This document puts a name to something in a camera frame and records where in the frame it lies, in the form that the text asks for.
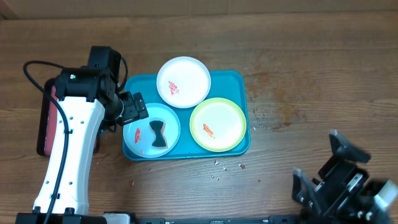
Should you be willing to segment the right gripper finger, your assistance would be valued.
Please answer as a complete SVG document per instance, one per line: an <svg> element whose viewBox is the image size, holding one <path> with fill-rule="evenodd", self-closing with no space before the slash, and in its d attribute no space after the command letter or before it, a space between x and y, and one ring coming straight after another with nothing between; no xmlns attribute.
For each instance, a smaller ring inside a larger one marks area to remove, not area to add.
<svg viewBox="0 0 398 224"><path fill-rule="evenodd" d="M314 205L314 188L302 169L293 169L292 199L301 205Z"/></svg>
<svg viewBox="0 0 398 224"><path fill-rule="evenodd" d="M338 156L341 159L346 159L352 162L362 163L368 163L371 159L370 154L351 144L336 129L329 130L329 138L331 150L334 156Z"/></svg>

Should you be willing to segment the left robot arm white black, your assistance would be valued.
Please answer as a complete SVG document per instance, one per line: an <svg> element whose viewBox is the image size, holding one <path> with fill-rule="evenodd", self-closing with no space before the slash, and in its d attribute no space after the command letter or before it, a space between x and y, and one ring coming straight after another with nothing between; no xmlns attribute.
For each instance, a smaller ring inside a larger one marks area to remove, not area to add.
<svg viewBox="0 0 398 224"><path fill-rule="evenodd" d="M129 212L89 215L88 181L96 138L100 131L148 117L140 93L124 91L120 67L123 56L111 47L93 46L88 63L80 68L61 67L55 93L45 91L29 74L31 83L57 108L58 122L47 173L32 212L18 213L16 223L134 223Z"/></svg>

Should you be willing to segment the light blue plate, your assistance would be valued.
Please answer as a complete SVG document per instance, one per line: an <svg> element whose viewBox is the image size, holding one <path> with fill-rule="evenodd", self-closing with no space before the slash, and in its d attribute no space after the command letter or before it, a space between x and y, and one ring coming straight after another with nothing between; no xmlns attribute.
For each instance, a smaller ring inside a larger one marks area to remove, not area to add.
<svg viewBox="0 0 398 224"><path fill-rule="evenodd" d="M140 119L123 127L123 153L130 160L158 159L169 153L178 143L181 126L177 114L168 106L161 103L146 104L148 118ZM164 137L167 147L152 146L155 134L151 130L151 121L165 123Z"/></svg>

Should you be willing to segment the dark green sponge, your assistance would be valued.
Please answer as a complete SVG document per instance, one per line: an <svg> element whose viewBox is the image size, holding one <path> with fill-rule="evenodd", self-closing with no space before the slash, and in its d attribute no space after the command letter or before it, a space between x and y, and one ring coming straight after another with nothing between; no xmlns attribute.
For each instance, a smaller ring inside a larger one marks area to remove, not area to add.
<svg viewBox="0 0 398 224"><path fill-rule="evenodd" d="M163 121L155 120L151 121L149 125L155 134L155 140L153 141L152 146L159 148L167 147L167 141L164 137L165 123Z"/></svg>

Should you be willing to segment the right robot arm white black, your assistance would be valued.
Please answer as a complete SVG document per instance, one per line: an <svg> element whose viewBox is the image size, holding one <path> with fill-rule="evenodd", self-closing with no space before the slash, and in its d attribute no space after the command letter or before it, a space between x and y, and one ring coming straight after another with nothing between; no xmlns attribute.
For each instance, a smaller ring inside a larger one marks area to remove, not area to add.
<svg viewBox="0 0 398 224"><path fill-rule="evenodd" d="M301 204L299 223L392 223L389 207L397 198L397 185L390 179L370 179L357 163L371 155L351 144L337 130L329 132L332 156L308 179L293 171L292 199Z"/></svg>

